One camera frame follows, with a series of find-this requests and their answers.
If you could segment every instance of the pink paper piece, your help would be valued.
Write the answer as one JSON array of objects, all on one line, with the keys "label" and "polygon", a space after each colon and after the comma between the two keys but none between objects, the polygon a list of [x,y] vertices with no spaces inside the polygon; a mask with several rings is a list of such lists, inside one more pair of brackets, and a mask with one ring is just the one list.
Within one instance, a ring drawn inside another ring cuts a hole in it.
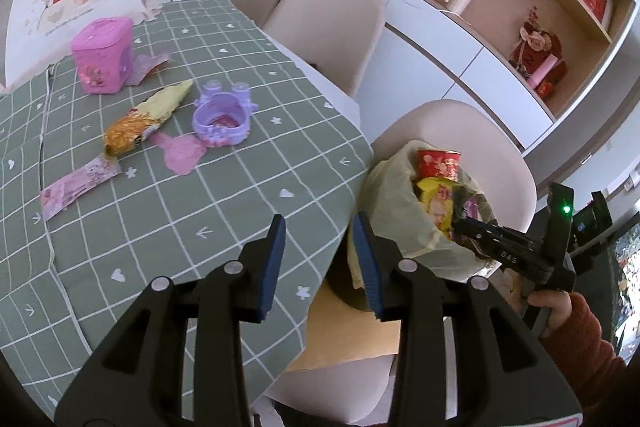
[{"label": "pink paper piece", "polygon": [[116,158],[110,158],[104,154],[96,156],[87,165],[44,188],[40,193],[42,218],[48,221],[84,193],[121,172],[122,169]]},{"label": "pink paper piece", "polygon": [[207,152],[207,146],[193,134],[173,138],[157,131],[148,140],[164,151],[164,164],[178,176],[186,176],[193,171]]},{"label": "pink paper piece", "polygon": [[163,62],[171,60],[171,53],[163,53],[158,57],[149,57],[149,55],[138,55],[133,61],[133,68],[129,78],[125,80],[125,86],[138,86],[140,82],[151,72],[153,68],[157,68]]}]

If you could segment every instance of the brown sweater sleeve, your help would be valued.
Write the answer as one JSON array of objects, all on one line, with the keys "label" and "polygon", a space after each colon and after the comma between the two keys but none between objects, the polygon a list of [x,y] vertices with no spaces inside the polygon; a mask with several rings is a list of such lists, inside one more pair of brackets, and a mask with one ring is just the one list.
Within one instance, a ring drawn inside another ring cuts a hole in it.
[{"label": "brown sweater sleeve", "polygon": [[571,294],[573,313],[542,345],[566,378],[585,414],[604,398],[626,365],[602,340],[600,323],[582,295]]}]

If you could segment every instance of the tablecloth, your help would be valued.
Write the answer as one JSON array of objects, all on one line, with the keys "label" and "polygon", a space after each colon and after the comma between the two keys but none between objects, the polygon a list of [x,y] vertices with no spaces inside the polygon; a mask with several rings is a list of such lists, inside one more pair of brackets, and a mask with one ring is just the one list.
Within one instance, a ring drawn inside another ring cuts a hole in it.
[{"label": "tablecloth", "polygon": [[[305,346],[305,320],[342,237],[371,159],[346,118],[229,0],[166,4],[134,28],[135,54],[172,52],[138,87],[85,95],[71,57],[0,100],[2,227],[0,346],[50,415],[89,353],[150,280],[203,277],[286,216],[287,246],[273,309],[242,325],[251,401]],[[102,151],[104,129],[162,86],[198,87],[162,131],[191,132],[200,86],[248,82],[258,111],[249,138],[211,149],[177,176],[147,142],[121,158],[123,174],[45,224],[41,188]],[[196,324],[184,359],[191,415]]]}]

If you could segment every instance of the yellow package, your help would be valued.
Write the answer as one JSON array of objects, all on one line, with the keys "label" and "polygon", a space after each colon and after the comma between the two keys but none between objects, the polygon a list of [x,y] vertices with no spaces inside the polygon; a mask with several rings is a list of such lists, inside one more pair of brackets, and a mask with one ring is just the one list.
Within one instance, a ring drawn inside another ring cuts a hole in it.
[{"label": "yellow package", "polygon": [[425,178],[417,182],[424,211],[444,235],[451,239],[453,187],[456,182],[444,178]]}]

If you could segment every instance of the red paper cup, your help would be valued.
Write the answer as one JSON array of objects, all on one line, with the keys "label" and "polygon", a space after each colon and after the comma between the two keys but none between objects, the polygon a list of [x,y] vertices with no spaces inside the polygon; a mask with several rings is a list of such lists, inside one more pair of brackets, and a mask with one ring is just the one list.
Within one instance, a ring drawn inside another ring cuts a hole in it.
[{"label": "red paper cup", "polygon": [[458,181],[460,153],[455,151],[418,150],[420,178],[444,178]]}]

